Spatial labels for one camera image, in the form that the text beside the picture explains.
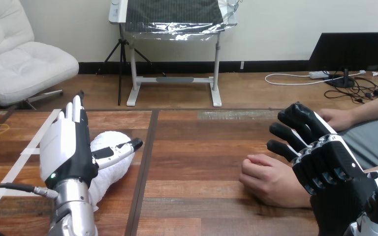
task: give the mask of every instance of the crumpled white cloth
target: crumpled white cloth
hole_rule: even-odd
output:
[[[116,146],[130,140],[131,139],[127,135],[121,132],[106,131],[96,136],[91,142],[91,151],[96,151],[108,146]],[[89,188],[89,199],[94,211],[98,210],[96,204],[102,200],[102,197],[105,195],[109,186],[120,180],[126,174],[133,158],[134,153],[117,164],[100,170],[98,176],[92,180]]]

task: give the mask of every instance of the metal robot arm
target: metal robot arm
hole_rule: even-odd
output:
[[[118,163],[143,144],[134,139],[91,152],[82,98],[83,92],[67,104],[40,142],[41,178],[58,192],[50,236],[97,236],[88,192],[92,179],[98,170]]]
[[[289,127],[274,123],[270,132],[289,145],[270,140],[268,149],[292,163],[311,196],[319,235],[342,236],[377,191],[378,172],[364,173],[341,136],[299,102],[281,111],[278,119]]]

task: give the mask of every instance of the white cable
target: white cable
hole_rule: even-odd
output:
[[[365,74],[365,73],[366,73],[366,71],[360,70],[359,73],[352,74],[352,75],[349,75],[349,76],[362,75],[362,74]],[[270,81],[267,80],[268,77],[274,76],[274,75],[286,75],[286,76],[293,76],[293,77],[309,77],[309,75],[270,74],[270,75],[264,77],[264,80],[266,82],[268,82],[269,84],[273,84],[273,85],[314,85],[314,84],[318,84],[318,83],[325,83],[325,82],[328,82],[328,81],[333,81],[333,80],[338,80],[338,79],[343,78],[343,76],[341,76],[341,77],[331,79],[331,80],[321,80],[321,81],[316,81],[316,82],[312,82],[312,83],[304,83],[304,84],[281,84],[281,83],[270,82]]]

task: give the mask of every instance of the monitor stand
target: monitor stand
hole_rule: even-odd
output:
[[[324,80],[331,80],[331,79],[335,79],[335,78],[338,78],[338,77],[343,77],[343,78],[337,79],[337,80],[332,80],[332,81],[327,81],[326,83],[331,85],[331,86],[337,87],[337,88],[351,88],[351,87],[354,86],[354,79],[348,76],[348,69],[344,69],[344,75],[343,76],[341,76],[341,75],[336,75],[336,76],[330,75],[328,78],[325,78]]]

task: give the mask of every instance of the power strip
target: power strip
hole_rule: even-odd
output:
[[[309,78],[315,80],[315,79],[322,79],[322,78],[328,78],[328,71],[313,71],[309,72]]]

